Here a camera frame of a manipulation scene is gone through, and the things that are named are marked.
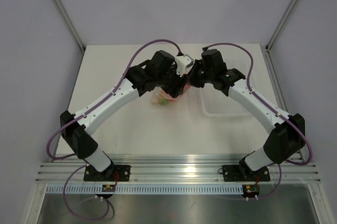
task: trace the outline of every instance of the clear plastic container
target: clear plastic container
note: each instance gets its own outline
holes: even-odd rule
[[[236,68],[247,75],[249,65],[240,59],[226,59],[227,68]],[[225,96],[221,91],[214,89],[213,85],[205,84],[204,88],[199,88],[201,107],[205,115],[209,117],[237,117],[251,115],[243,106],[230,97]]]

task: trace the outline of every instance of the metal floor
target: metal floor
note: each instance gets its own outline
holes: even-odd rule
[[[262,185],[262,195],[271,185]],[[70,206],[76,206],[88,195],[67,195]],[[308,188],[303,185],[282,185],[268,199],[238,200],[239,196],[219,195],[114,195],[115,208],[108,217],[96,223],[134,224],[211,224],[211,223],[319,223]],[[89,218],[105,212],[106,204],[88,201],[73,210]],[[39,224],[92,223],[73,217],[63,203],[61,194],[47,194],[39,217]]]

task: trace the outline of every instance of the plastic bag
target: plastic bag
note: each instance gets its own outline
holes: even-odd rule
[[[185,85],[183,94],[190,88],[190,85]],[[156,87],[153,90],[153,94],[151,97],[151,104],[153,105],[161,105],[161,106],[166,106],[172,102],[176,102],[177,100],[180,99],[182,95],[179,95],[176,98],[172,98],[171,95],[167,94],[166,92],[163,91],[160,87]]]

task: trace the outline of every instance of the white backdrop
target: white backdrop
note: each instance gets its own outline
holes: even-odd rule
[[[336,0],[300,0],[272,57],[290,112],[305,118],[314,161],[337,220],[336,17]]]
[[[260,43],[290,0],[62,0],[83,42]]]
[[[51,0],[0,0],[0,223],[21,223],[81,55]]]

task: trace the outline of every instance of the black mounting bracket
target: black mounting bracket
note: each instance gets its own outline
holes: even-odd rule
[[[118,174],[118,182],[129,182],[131,172],[130,165],[115,165],[112,175],[108,178],[105,178],[101,172],[97,171],[93,166],[89,165],[85,168],[83,180],[86,182],[114,182],[115,172]]]
[[[225,182],[269,182],[270,175],[268,168],[262,167],[256,172],[244,177],[244,175],[239,170],[239,165],[223,165],[219,169],[219,173],[223,175]]]

